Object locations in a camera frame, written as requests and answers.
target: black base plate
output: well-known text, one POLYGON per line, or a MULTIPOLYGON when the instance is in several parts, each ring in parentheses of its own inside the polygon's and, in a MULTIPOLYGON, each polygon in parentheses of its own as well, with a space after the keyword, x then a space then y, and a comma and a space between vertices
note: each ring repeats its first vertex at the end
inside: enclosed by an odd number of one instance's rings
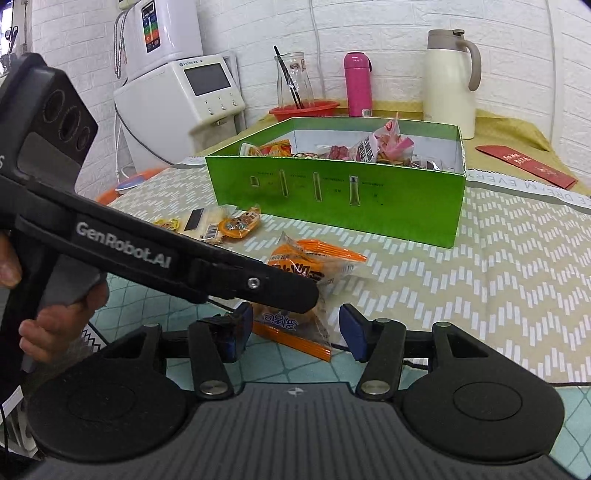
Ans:
POLYGON ((547 456, 478 465, 421 443, 386 402, 348 384, 246 384, 201 404, 175 438, 140 457, 100 465, 48 458, 27 480, 566 480, 547 456))

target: display screen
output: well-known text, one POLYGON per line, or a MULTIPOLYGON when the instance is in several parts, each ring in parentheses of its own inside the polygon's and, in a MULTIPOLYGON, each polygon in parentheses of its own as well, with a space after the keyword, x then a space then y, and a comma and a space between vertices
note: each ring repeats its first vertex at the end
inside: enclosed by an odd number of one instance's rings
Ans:
POLYGON ((142 9, 142 22, 144 25, 144 40, 146 50, 150 53, 160 46, 160 33, 158 32, 158 19, 156 18, 156 6, 150 2, 142 9))
POLYGON ((221 90, 230 86, 230 82, 226 78, 222 65, 219 63, 187 69, 185 70, 185 75, 187 76, 187 80, 189 81, 195 96, 215 92, 216 90, 221 90))

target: blue gripper pad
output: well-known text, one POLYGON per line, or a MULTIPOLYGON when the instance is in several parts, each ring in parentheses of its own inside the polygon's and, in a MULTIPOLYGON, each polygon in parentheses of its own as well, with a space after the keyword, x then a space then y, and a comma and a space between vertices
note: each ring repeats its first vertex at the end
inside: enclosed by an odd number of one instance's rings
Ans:
POLYGON ((368 358, 368 340, 366 324, 369 323, 353 306, 341 305, 339 309, 339 328, 347 342, 353 358, 366 362, 368 358))

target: pink thermos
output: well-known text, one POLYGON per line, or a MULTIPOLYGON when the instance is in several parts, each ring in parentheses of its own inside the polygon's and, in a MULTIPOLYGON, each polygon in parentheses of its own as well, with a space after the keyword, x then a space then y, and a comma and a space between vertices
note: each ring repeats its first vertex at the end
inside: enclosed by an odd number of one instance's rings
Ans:
POLYGON ((372 116, 371 62, 365 53, 352 51, 345 55, 345 81, 349 116, 372 116))

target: camera lens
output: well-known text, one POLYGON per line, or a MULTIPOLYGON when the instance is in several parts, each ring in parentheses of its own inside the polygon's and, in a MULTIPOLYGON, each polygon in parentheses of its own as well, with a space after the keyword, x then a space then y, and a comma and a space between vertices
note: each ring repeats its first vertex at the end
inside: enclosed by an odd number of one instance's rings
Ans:
POLYGON ((90 128, 84 127, 82 129, 82 133, 78 136, 78 140, 76 140, 76 149, 78 151, 84 150, 84 147, 88 144, 90 140, 90 128))
POLYGON ((49 124, 54 122, 60 115, 61 107, 64 106, 65 99, 62 90, 56 90, 53 92, 45 102, 45 107, 43 107, 43 120, 49 124))
POLYGON ((78 130, 78 124, 80 123, 80 112, 77 107, 73 106, 66 112, 64 119, 61 121, 60 126, 60 139, 68 142, 72 139, 76 130, 78 130))

